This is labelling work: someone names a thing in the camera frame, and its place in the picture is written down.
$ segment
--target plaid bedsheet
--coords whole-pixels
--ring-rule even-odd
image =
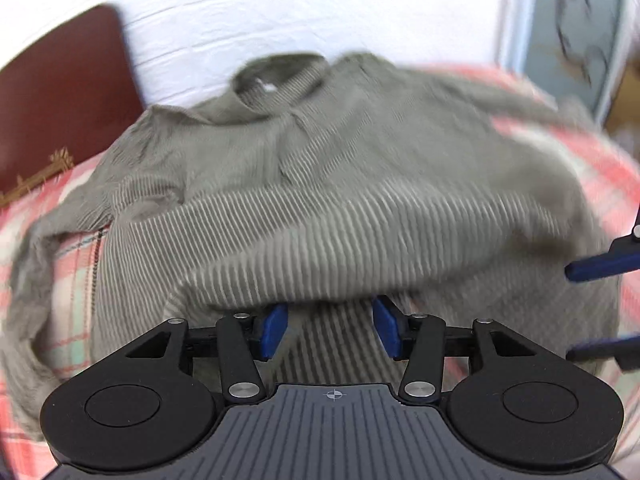
[[[495,68],[438,66],[428,70],[455,72],[535,99],[549,99],[526,80]],[[640,203],[640,167],[607,137],[542,128],[508,118],[495,118],[495,125],[503,134],[533,143],[561,159],[575,172],[609,235],[613,238],[628,234]],[[99,159],[100,155],[95,156],[0,211],[0,319],[10,300],[12,254],[24,232],[73,188],[83,184]],[[62,378],[69,378],[90,364],[95,274],[107,236],[108,229],[70,236],[57,254],[52,314],[38,345],[43,359]],[[633,332],[640,332],[640,271],[626,274],[622,280],[620,333]],[[455,361],[447,360],[447,366],[456,368]],[[640,372],[622,374],[612,361],[607,362],[600,376],[616,390],[625,405],[625,424],[612,463],[626,478],[640,480]],[[26,438],[13,420],[2,378],[0,445],[8,466],[20,480],[42,478],[56,465],[47,445]]]

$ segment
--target white brick wall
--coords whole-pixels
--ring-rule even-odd
[[[190,105],[247,60],[371,50],[395,62],[492,62],[500,0],[0,0],[0,67],[61,22],[117,6],[147,103]]]

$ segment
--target metal screw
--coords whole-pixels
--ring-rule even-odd
[[[414,381],[404,387],[404,392],[412,397],[429,397],[436,391],[436,387],[427,381]]]
[[[229,387],[229,394],[238,399],[248,399],[260,393],[260,386],[254,383],[236,383]]]

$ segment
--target gold decorative trim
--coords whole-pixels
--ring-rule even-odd
[[[53,152],[52,155],[49,155],[49,160],[51,164],[29,178],[22,178],[18,175],[16,178],[17,186],[8,193],[4,194],[0,191],[0,208],[18,200],[34,188],[41,186],[48,178],[63,171],[70,170],[74,166],[74,158],[66,148]]]

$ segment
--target brown object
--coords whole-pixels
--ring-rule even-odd
[[[613,134],[625,125],[640,126],[640,60],[627,64],[605,128]]]
[[[0,207],[106,150],[142,111],[115,9],[52,30],[0,70]]]

